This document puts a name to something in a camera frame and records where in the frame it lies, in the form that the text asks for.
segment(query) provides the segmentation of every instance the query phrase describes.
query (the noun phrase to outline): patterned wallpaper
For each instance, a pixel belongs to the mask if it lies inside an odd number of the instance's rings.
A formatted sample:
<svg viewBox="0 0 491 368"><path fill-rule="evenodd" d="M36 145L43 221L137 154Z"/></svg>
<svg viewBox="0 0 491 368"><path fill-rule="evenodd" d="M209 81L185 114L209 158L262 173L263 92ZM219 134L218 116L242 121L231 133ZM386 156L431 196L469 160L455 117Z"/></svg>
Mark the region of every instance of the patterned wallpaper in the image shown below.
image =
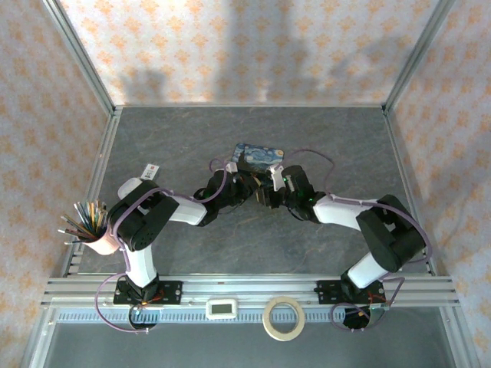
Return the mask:
<svg viewBox="0 0 491 368"><path fill-rule="evenodd" d="M41 0L0 2L0 65L0 365L12 368L66 251L59 216L84 196L106 117Z"/></svg>
<svg viewBox="0 0 491 368"><path fill-rule="evenodd" d="M440 267L491 366L491 3L457 0L395 110Z"/></svg>
<svg viewBox="0 0 491 368"><path fill-rule="evenodd" d="M437 0L61 0L115 104L378 104Z"/></svg>

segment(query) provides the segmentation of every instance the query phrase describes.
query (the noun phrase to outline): gray mat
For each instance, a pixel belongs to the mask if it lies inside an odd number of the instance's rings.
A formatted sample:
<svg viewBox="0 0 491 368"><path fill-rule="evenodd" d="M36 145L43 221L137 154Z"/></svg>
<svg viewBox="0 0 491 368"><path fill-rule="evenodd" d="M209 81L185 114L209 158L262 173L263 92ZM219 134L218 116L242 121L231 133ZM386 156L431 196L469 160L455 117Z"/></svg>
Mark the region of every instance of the gray mat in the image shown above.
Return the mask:
<svg viewBox="0 0 491 368"><path fill-rule="evenodd" d="M59 324L49 368L452 368L438 308L394 308L379 326L349 333L306 324L293 341L261 324L168 324L133 336L103 324Z"/></svg>
<svg viewBox="0 0 491 368"><path fill-rule="evenodd" d="M334 194L378 199L390 193L407 204L383 116L375 108L125 108L100 198L115 204L120 185L141 175L147 163L160 166L159 185L192 195L211 176L209 160L229 159L237 143L283 149L286 156L302 147L320 150L337 163L330 181ZM305 153L292 162L323 190L327 161ZM254 199L205 228L168 223L153 247L161 274L340 274L365 253L360 232L300 222L285 208L267 209ZM79 272L123 269L119 252L100 256L86 249ZM416 264L404 270L426 268Z"/></svg>

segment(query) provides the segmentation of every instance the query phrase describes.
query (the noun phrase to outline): tape roll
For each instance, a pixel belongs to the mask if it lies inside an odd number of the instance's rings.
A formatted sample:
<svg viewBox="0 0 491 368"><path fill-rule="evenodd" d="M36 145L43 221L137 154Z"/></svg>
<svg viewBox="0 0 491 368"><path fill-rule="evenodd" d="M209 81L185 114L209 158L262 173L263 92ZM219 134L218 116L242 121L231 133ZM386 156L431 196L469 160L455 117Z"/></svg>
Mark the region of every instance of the tape roll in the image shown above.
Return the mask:
<svg viewBox="0 0 491 368"><path fill-rule="evenodd" d="M276 330L271 324L271 311L278 304L287 304L290 306L297 315L297 324L293 330L283 333ZM262 325L264 329L273 339L278 341L290 341L295 339L304 329L305 326L305 313L300 304L291 297L275 297L269 301L262 314Z"/></svg>

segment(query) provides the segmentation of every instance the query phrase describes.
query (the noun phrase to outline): label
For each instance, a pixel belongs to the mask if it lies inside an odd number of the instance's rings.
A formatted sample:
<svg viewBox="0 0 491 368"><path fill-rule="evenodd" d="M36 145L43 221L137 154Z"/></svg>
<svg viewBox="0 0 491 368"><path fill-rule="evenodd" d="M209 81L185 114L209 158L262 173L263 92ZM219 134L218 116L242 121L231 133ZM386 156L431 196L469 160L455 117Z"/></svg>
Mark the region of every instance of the label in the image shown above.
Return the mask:
<svg viewBox="0 0 491 368"><path fill-rule="evenodd" d="M149 163L145 170L143 171L143 174L141 174L141 179L143 180L153 180L155 175L157 174L157 170L159 169L159 166L157 165L152 165Z"/></svg>

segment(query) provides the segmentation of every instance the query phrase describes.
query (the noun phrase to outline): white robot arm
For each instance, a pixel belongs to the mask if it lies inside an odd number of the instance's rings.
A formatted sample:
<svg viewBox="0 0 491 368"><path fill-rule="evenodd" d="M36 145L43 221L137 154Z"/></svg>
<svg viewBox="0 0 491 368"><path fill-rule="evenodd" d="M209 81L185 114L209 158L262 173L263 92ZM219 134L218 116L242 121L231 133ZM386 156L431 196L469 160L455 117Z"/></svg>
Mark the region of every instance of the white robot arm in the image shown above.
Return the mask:
<svg viewBox="0 0 491 368"><path fill-rule="evenodd" d="M158 280L158 275L152 261L151 242L167 221L204 226L216 218L221 208L237 205L254 192L260 203L272 209L284 205L303 220L346 226L362 232L370 251L341 276L347 296L356 295L387 273L398 271L425 247L421 235L409 222L377 207L379 203L389 205L408 215L392 195L379 200L353 201L315 192L300 166L271 169L270 186L261 185L257 179L247 175L236 179L230 172L226 172L226 178L223 178L224 171L217 170L203 189L203 193L207 191L209 195L218 190L222 180L226 180L226 185L214 200L202 204L172 193L158 193L141 202L138 214L133 212L130 214L132 218L129 215L121 222L118 235L124 242L130 263L127 276L142 300L155 292L153 282ZM120 203L110 210L110 223L114 224L124 209L156 187L157 184L138 178L125 182L118 190Z"/></svg>

